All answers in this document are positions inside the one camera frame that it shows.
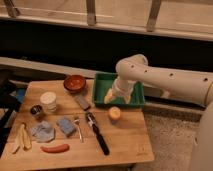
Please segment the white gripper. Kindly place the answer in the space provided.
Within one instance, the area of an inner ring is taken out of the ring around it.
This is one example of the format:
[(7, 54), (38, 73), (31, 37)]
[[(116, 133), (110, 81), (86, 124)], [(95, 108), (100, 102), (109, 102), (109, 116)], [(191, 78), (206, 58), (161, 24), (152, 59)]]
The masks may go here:
[(116, 97), (124, 97), (125, 103), (129, 104), (131, 101), (131, 94), (133, 92), (134, 82), (116, 78), (112, 84), (112, 89), (109, 89), (104, 97), (104, 103), (108, 104)]

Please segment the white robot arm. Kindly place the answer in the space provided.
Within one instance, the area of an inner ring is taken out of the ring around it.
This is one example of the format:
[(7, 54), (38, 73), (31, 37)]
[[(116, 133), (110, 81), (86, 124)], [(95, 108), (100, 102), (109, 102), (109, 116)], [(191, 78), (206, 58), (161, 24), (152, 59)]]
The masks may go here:
[(140, 81), (205, 107), (194, 139), (189, 171), (213, 171), (213, 73), (151, 67), (142, 54), (120, 60), (116, 73), (118, 77), (104, 97), (105, 104), (117, 97), (129, 103), (133, 86)]

